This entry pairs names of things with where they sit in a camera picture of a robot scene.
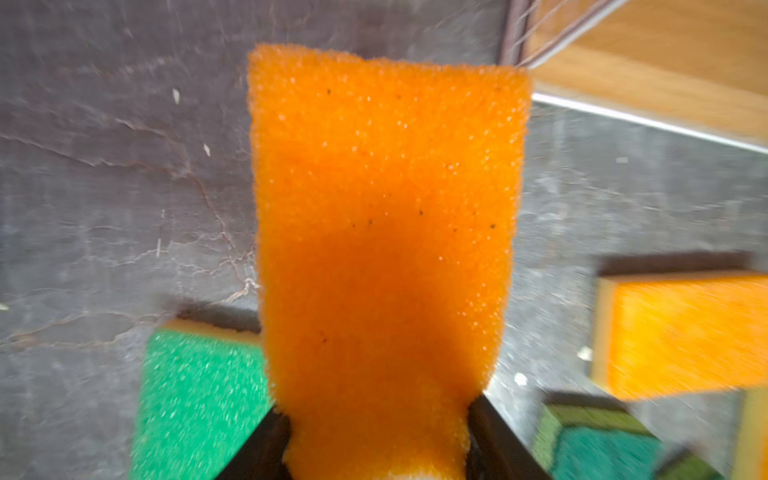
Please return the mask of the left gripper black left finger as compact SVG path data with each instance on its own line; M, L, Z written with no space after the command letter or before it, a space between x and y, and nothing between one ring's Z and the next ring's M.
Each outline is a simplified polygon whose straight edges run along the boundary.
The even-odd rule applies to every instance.
M290 436L290 419L271 408L215 479L291 480L283 460Z

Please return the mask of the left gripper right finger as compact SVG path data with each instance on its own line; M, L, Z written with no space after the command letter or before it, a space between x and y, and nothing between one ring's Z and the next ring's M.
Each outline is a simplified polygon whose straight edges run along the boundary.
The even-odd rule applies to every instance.
M551 479L484 395L470 405L468 427L467 479Z

